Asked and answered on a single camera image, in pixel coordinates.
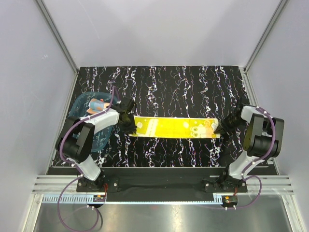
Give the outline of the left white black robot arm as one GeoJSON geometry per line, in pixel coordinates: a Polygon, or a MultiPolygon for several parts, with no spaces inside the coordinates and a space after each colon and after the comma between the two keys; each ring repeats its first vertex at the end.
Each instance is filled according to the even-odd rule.
{"type": "Polygon", "coordinates": [[[135,111],[136,103],[130,98],[124,98],[116,104],[91,99],[88,116],[70,116],[65,120],[56,150],[65,162],[76,167],[93,191],[100,191],[104,187],[103,172],[91,157],[95,134],[114,125],[118,125],[123,133],[135,134],[135,111]]]}

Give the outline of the orange polka dot towel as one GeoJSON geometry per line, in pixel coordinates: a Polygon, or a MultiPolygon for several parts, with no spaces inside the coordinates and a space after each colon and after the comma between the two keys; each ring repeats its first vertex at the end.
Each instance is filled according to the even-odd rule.
{"type": "Polygon", "coordinates": [[[110,103],[105,102],[103,99],[95,99],[92,98],[88,104],[87,113],[90,115],[94,115],[96,113],[99,113],[109,107],[110,103]]]}

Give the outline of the blue transparent plastic bin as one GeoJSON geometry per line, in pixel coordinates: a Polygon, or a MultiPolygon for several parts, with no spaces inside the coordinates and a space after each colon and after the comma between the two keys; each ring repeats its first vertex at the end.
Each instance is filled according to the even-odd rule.
{"type": "Polygon", "coordinates": [[[63,130],[61,131],[59,141],[61,142],[63,140],[65,134],[74,124],[85,119],[85,122],[82,122],[70,132],[65,140],[65,143],[67,144],[69,140],[79,140],[82,126],[86,123],[90,123],[94,125],[94,131],[91,133],[86,133],[85,138],[90,138],[90,142],[87,143],[87,145],[92,145],[91,152],[99,152],[103,150],[108,143],[112,127],[119,121],[119,113],[113,109],[113,107],[117,104],[117,101],[118,98],[116,96],[104,92],[85,92],[81,94],[75,100],[73,107],[71,108],[69,117],[66,119],[63,130]],[[98,100],[103,99],[105,102],[109,102],[110,105],[107,109],[94,115],[90,115],[86,111],[92,98],[98,100]]]}

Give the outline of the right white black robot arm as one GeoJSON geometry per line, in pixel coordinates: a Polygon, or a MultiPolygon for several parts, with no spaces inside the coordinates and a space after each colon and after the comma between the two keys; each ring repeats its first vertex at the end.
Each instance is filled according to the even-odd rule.
{"type": "Polygon", "coordinates": [[[215,186],[227,192],[240,188],[253,168],[269,158],[277,157],[281,151],[284,120],[272,117],[259,106],[240,104],[234,113],[219,122],[214,133],[229,134],[242,122],[249,123],[242,145],[243,152],[215,182],[215,186]]]}

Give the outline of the yellow cream towel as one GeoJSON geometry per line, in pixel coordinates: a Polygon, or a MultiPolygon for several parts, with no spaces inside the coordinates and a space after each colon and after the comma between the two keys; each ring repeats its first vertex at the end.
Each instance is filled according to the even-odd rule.
{"type": "Polygon", "coordinates": [[[217,139],[219,125],[216,118],[148,117],[135,116],[137,131],[132,137],[165,139],[217,139]]]}

